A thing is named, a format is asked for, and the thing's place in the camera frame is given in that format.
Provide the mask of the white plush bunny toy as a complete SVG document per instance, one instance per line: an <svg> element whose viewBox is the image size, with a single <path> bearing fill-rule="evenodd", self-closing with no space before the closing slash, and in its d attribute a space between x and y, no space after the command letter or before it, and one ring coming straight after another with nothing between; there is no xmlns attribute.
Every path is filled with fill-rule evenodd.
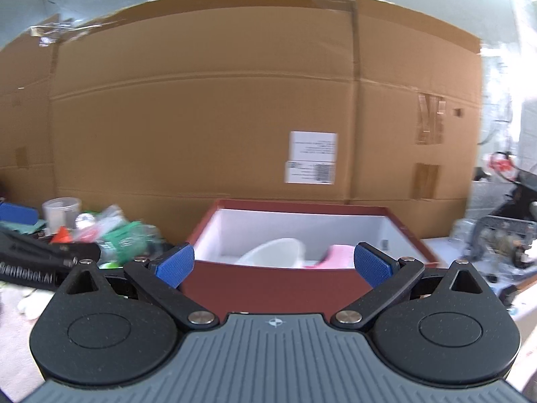
<svg viewBox="0 0 537 403"><path fill-rule="evenodd" d="M351 269L354 268L354 245L331 245L320 261L304 262L307 269Z"/></svg>

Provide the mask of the white plastic bowl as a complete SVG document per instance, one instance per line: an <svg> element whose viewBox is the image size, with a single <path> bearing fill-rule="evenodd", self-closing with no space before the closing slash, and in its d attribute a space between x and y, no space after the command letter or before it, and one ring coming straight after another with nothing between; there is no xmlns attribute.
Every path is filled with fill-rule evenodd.
<svg viewBox="0 0 537 403"><path fill-rule="evenodd" d="M251 249L236 262L240 266L301 268L306 246L295 238L279 238Z"/></svg>

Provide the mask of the orange silicone mitt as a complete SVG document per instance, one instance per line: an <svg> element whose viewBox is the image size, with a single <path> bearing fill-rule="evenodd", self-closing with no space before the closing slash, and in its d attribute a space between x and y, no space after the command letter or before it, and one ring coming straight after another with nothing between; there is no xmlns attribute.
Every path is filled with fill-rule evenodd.
<svg viewBox="0 0 537 403"><path fill-rule="evenodd" d="M69 229L65 226L59 227L55 236L50 240L51 244L68 244L73 241Z"/></svg>

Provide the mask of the clear plastic container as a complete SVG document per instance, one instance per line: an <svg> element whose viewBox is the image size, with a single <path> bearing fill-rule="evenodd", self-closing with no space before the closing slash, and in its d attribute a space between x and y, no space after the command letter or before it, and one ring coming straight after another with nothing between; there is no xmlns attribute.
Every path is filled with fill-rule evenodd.
<svg viewBox="0 0 537 403"><path fill-rule="evenodd" d="M46 229L55 234L60 227L76 228L76 220L81 211L81 200L75 197L57 197L42 205Z"/></svg>

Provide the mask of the green labelled bottle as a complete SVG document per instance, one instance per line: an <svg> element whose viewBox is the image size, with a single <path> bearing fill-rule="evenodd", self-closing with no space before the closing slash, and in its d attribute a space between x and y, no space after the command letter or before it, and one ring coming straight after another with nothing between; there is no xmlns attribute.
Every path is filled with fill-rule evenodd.
<svg viewBox="0 0 537 403"><path fill-rule="evenodd" d="M135 221L106 233L97 245L101 250L100 266L122 267L135 258L158 255L163 250L163 239L155 226Z"/></svg>

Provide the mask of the clear zip bag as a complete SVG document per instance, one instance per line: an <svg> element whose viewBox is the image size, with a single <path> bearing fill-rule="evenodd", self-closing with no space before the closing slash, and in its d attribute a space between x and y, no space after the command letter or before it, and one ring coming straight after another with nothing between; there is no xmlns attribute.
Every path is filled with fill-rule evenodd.
<svg viewBox="0 0 537 403"><path fill-rule="evenodd" d="M76 219L77 229L72 234L72 239L82 243L97 242L126 223L127 219L118 205L111 205L96 215L82 213Z"/></svg>

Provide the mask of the dark red storage box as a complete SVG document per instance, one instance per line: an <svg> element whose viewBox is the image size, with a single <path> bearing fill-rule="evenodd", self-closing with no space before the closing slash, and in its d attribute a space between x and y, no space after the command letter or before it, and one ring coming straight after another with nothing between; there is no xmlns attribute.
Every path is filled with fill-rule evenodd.
<svg viewBox="0 0 537 403"><path fill-rule="evenodd" d="M188 239L196 263L181 289L220 319L233 312L330 317L371 288L354 269L360 242L439 264L387 208L220 200Z"/></svg>

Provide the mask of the white shipping label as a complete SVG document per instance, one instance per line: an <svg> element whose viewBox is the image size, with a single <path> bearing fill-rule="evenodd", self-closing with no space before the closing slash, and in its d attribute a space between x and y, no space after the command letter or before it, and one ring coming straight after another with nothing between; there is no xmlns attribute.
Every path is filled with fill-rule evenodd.
<svg viewBox="0 0 537 403"><path fill-rule="evenodd" d="M336 133L291 131L285 183L295 185L334 184L338 152Z"/></svg>

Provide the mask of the large brown cardboard box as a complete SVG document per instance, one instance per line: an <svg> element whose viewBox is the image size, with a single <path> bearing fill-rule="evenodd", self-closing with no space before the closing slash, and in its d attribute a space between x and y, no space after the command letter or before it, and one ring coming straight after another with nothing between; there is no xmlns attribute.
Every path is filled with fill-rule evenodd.
<svg viewBox="0 0 537 403"><path fill-rule="evenodd" d="M416 236L464 215L477 37L381 0L153 0L1 52L1 191L118 204L185 238L221 198L388 208ZM289 133L336 133L334 184L285 183Z"/></svg>

